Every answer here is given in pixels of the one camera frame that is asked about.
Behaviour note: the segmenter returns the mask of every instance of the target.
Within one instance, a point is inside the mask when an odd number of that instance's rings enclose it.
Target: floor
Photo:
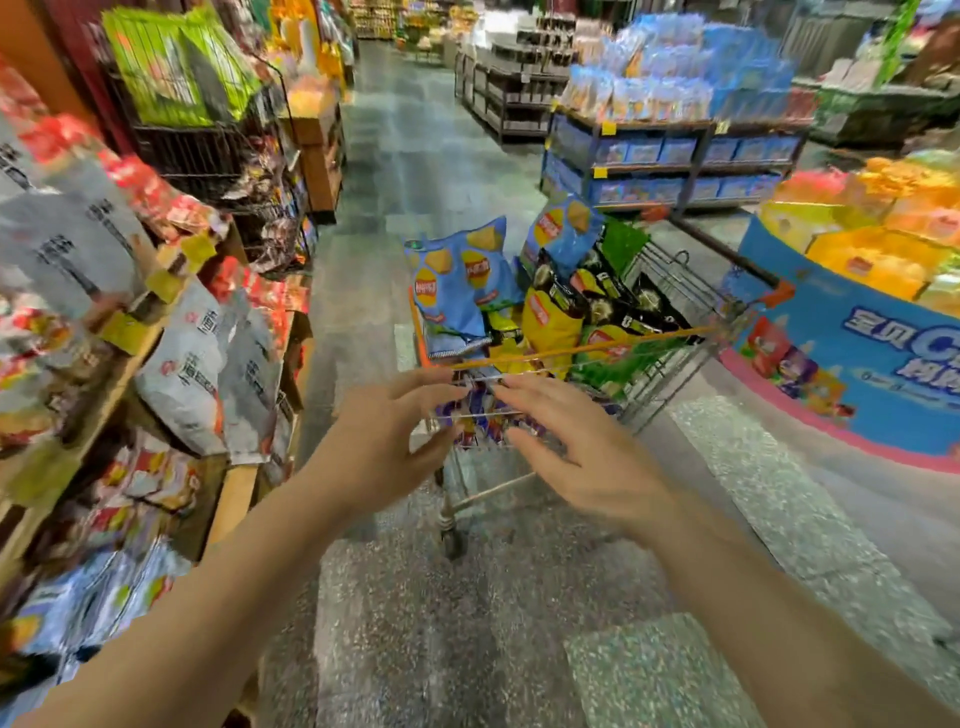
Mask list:
[[[445,69],[365,42],[344,116],[338,225],[323,232],[315,267],[304,453],[349,386],[413,366],[401,239],[506,214],[515,252],[543,204],[541,146],[497,147],[454,101]],[[736,244],[746,219],[700,222]],[[689,249],[695,270],[722,277],[722,259],[662,225],[664,247]],[[933,644],[960,625],[960,497],[947,483],[784,423],[719,365],[642,439],[780,568],[960,705],[956,664]],[[522,468],[505,452],[467,458],[464,471],[476,491]],[[535,482],[461,520],[467,552],[449,562],[438,506],[424,486],[331,547],[268,651],[264,725],[762,725],[652,556]]]

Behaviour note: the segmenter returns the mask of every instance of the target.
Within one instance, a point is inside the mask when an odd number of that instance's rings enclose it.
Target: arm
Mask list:
[[[314,455],[270,493],[149,615],[50,692],[23,728],[215,728],[330,543],[356,519],[417,487],[454,432],[414,453],[410,433],[463,395],[450,372],[351,392]]]
[[[527,432],[511,430],[511,441],[572,505],[619,522],[653,550],[770,728],[960,726],[960,717],[777,571],[733,522],[669,488],[587,395],[539,376],[506,382],[497,395],[559,437],[566,458]]]

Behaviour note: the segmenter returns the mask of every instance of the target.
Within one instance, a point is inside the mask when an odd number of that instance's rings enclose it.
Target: tiled floor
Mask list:
[[[498,148],[453,99],[449,71],[364,43],[354,99],[344,110],[348,168],[338,225],[324,230],[317,254],[304,453],[323,437],[345,389],[411,365],[401,239],[506,214],[507,249],[515,252],[543,204],[535,187],[541,146]],[[701,219],[732,243],[745,222],[742,214]],[[726,270],[674,231],[660,226],[655,235],[667,248],[688,248],[708,279]],[[946,657],[930,643],[946,623],[867,540],[864,523],[848,520],[818,484],[828,478],[810,476],[824,463],[791,454],[771,436],[769,413],[760,412],[763,426],[742,414],[738,407],[753,405],[717,369],[691,382],[643,439],[675,479],[764,548],[758,533],[771,558],[953,697]],[[717,418],[738,425],[710,426]],[[772,481],[763,469],[774,465]],[[470,491],[518,472],[509,453],[465,462]],[[777,502],[762,497],[773,490],[766,486],[777,486]],[[463,519],[467,553],[451,563],[436,539],[438,507],[436,489],[424,486],[329,550],[269,651],[266,725],[757,725],[735,678],[678,614],[652,556],[535,482]],[[789,522],[825,509],[828,516],[791,547],[798,534],[784,530]],[[886,611],[861,609],[857,595],[868,589],[876,604],[893,591],[898,601],[888,600],[894,605]]]

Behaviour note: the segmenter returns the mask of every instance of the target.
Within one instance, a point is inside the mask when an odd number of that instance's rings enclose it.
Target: forearm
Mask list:
[[[219,726],[327,546],[348,524],[300,471],[146,617],[53,690],[24,725]]]
[[[643,542],[768,726],[958,724],[729,519],[692,494],[671,502]]]

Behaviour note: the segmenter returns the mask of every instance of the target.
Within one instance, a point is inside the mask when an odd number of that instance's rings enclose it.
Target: yellow price label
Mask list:
[[[141,324],[130,314],[114,311],[100,331],[100,338],[121,352],[135,356],[143,346],[149,329],[146,324]]]
[[[196,272],[193,271],[194,266],[197,267],[197,270],[200,270],[204,263],[217,254],[217,246],[213,244],[213,241],[207,234],[191,235],[181,240],[180,249],[183,251],[183,254],[186,255],[192,272]]]
[[[183,279],[177,278],[170,271],[158,268],[147,277],[147,290],[155,293],[164,303],[170,304],[177,300],[183,283]]]
[[[80,460],[59,440],[47,440],[27,453],[26,462],[7,486],[7,494],[25,508],[52,508],[79,469]]]

